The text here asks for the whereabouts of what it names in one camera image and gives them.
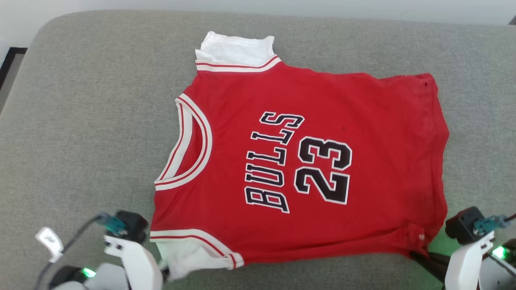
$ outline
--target basketball jersey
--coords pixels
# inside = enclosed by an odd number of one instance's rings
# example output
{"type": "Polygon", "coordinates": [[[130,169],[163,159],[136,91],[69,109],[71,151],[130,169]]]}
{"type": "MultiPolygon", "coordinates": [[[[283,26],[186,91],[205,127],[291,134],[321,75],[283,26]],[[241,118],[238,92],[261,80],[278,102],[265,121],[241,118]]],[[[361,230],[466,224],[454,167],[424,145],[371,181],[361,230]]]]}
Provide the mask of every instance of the basketball jersey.
{"type": "Polygon", "coordinates": [[[208,33],[176,100],[151,241],[172,279],[202,268],[426,253],[446,217],[448,130],[430,74],[288,66],[263,40],[208,33]]]}

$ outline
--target green led light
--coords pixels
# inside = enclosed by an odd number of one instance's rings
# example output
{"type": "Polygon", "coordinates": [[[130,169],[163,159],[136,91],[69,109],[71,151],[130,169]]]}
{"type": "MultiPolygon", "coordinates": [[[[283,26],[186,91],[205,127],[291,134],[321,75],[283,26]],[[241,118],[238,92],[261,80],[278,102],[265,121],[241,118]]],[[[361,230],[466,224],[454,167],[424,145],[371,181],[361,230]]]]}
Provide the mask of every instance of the green led light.
{"type": "Polygon", "coordinates": [[[502,246],[499,246],[498,248],[493,250],[493,255],[497,256],[499,259],[505,258],[506,254],[507,250],[502,246]]]}
{"type": "Polygon", "coordinates": [[[90,270],[88,268],[82,269],[81,272],[84,274],[84,276],[86,276],[88,278],[93,278],[96,275],[95,271],[90,270]]]}

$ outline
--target striped trim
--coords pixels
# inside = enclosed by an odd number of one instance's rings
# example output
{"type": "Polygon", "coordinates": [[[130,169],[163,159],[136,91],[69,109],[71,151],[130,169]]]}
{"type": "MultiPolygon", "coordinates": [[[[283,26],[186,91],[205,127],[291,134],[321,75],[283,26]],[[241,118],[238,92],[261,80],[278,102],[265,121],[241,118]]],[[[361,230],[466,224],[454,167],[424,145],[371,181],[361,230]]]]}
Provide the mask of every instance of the striped trim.
{"type": "Polygon", "coordinates": [[[203,246],[214,255],[227,258],[228,264],[231,265],[229,268],[235,269],[245,264],[242,255],[231,251],[221,241],[204,231],[197,229],[151,231],[150,241],[154,243],[176,241],[178,239],[191,240],[193,243],[202,243],[203,246]]]}
{"type": "Polygon", "coordinates": [[[181,161],[188,149],[188,145],[190,144],[191,136],[192,136],[192,115],[188,111],[183,110],[183,105],[176,104],[178,107],[178,116],[179,116],[179,141],[170,152],[170,156],[168,157],[167,166],[164,168],[163,172],[160,174],[160,177],[157,181],[172,178],[175,176],[176,172],[179,169],[179,165],[181,162],[172,162],[173,160],[181,161]]]}
{"type": "Polygon", "coordinates": [[[174,154],[174,152],[171,153],[169,164],[166,168],[169,168],[168,171],[165,169],[163,176],[166,177],[166,179],[157,180],[154,182],[156,185],[156,191],[159,190],[165,190],[170,188],[175,188],[178,186],[181,186],[183,184],[186,184],[193,180],[199,173],[202,172],[204,167],[206,166],[209,156],[211,154],[212,150],[212,144],[213,144],[213,138],[212,138],[212,130],[208,123],[208,120],[206,116],[203,114],[203,112],[199,109],[199,107],[185,94],[181,94],[177,99],[175,99],[176,103],[180,105],[183,108],[183,116],[184,120],[186,120],[187,112],[190,114],[191,117],[194,117],[197,123],[199,124],[199,127],[201,128],[201,135],[202,135],[202,148],[201,152],[199,154],[199,157],[197,158],[194,165],[188,169],[186,172],[179,176],[174,176],[171,174],[175,174],[177,172],[177,168],[179,168],[179,165],[181,164],[181,161],[184,157],[184,153],[186,152],[186,148],[188,148],[188,144],[190,142],[191,138],[191,124],[188,128],[187,126],[182,126],[182,129],[184,130],[184,136],[188,136],[188,143],[186,142],[186,138],[178,142],[179,145],[176,145],[178,148],[176,151],[177,153],[174,154]]]}
{"type": "Polygon", "coordinates": [[[281,59],[277,55],[273,55],[268,61],[266,61],[261,66],[242,66],[239,64],[217,64],[217,63],[207,63],[207,62],[198,62],[197,70],[198,71],[210,71],[210,72],[264,72],[276,64],[280,63],[281,59]]]}

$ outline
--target number 23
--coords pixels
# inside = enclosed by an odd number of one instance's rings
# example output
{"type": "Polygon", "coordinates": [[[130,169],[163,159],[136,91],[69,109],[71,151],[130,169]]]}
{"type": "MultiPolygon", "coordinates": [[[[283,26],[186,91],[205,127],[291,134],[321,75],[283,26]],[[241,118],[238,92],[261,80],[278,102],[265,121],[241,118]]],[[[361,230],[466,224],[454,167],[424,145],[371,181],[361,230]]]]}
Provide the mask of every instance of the number 23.
{"type": "MultiPolygon", "coordinates": [[[[332,160],[333,170],[343,171],[351,165],[351,148],[341,142],[323,140],[306,136],[299,142],[298,158],[305,164],[314,164],[315,157],[330,159],[330,152],[338,155],[332,160]],[[311,148],[316,148],[316,154],[311,153],[311,148]]],[[[319,168],[303,166],[296,170],[294,186],[297,192],[308,194],[310,184],[308,178],[312,179],[317,190],[327,202],[346,204],[348,198],[349,175],[332,171],[330,182],[326,180],[319,168]]]]}

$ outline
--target couch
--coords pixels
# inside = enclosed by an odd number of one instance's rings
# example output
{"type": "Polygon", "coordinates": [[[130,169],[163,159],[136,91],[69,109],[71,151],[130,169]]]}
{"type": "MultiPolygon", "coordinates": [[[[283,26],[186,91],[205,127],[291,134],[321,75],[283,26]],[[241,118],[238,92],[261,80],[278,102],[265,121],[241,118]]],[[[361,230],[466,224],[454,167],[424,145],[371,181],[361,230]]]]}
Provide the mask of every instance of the couch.
{"type": "MultiPolygon", "coordinates": [[[[0,281],[30,289],[50,257],[43,226],[68,241],[99,211],[150,220],[153,181],[178,139],[174,98],[209,30],[276,37],[291,66],[375,77],[431,73],[450,130],[448,217],[516,212],[516,27],[180,11],[88,11],[51,20],[27,51],[0,115],[0,281]]],[[[91,227],[60,265],[118,263],[91,227]]],[[[497,245],[516,227],[497,231],[497,245]]],[[[158,257],[154,244],[145,246],[158,257]]],[[[444,230],[431,251],[459,248],[444,230]]],[[[54,266],[46,281],[58,267],[54,266]]],[[[371,254],[204,270],[165,289],[440,289],[416,262],[371,254]]]]}

